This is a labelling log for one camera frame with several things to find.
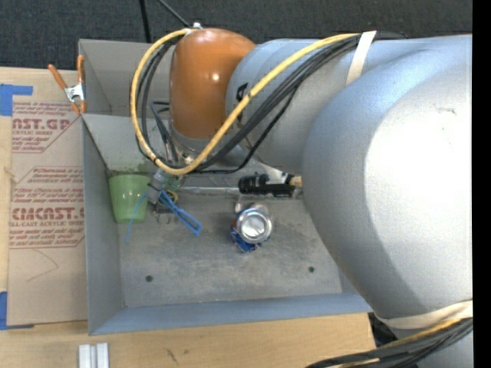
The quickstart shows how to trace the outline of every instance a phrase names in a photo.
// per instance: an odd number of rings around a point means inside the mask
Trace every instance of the metal rod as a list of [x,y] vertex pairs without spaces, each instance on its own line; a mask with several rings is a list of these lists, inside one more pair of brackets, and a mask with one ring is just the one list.
[[172,13],[177,19],[179,19],[186,27],[190,28],[191,25],[183,19],[170,5],[168,5],[164,0],[157,0],[161,5],[163,5],[170,13]]
[[143,19],[143,28],[145,30],[145,39],[148,44],[152,43],[150,36],[150,26],[148,25],[147,8],[145,7],[145,0],[138,0],[140,2],[141,17]]

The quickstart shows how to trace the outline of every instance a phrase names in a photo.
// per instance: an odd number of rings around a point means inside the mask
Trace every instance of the cardboard box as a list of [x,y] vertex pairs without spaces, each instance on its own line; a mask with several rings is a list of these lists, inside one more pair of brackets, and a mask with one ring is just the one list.
[[[77,81],[75,72],[61,75]],[[7,325],[85,319],[81,119],[48,70],[0,68],[0,83],[31,93],[14,91],[12,115],[2,117],[9,125],[2,153],[12,149],[2,170],[0,229],[4,280],[8,247]]]

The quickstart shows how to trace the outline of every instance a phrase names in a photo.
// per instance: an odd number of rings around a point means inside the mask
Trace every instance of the soda can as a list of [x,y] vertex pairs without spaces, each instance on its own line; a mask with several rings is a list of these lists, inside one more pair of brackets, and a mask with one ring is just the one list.
[[241,251],[251,252],[269,239],[272,229],[268,208],[254,203],[236,213],[230,235]]

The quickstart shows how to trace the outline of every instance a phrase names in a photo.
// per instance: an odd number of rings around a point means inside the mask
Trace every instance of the orange clip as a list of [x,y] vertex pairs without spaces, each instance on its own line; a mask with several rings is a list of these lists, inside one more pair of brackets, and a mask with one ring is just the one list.
[[[77,59],[77,72],[78,72],[78,84],[73,87],[68,87],[60,73],[53,64],[48,64],[48,70],[53,74],[56,83],[64,91],[68,100],[70,101],[72,109],[76,114],[80,116],[80,113],[85,113],[87,110],[87,101],[85,100],[85,69],[84,69],[84,56],[79,55]],[[79,97],[81,99],[80,107],[75,103],[74,98]]]

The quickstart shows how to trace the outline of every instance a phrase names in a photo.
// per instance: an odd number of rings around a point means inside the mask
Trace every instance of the plastic cup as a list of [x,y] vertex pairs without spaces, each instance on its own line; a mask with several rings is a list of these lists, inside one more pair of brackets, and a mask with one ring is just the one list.
[[135,208],[147,190],[150,178],[142,175],[118,175],[109,178],[110,200],[117,223],[143,222],[147,215],[147,198],[144,198],[133,216]]

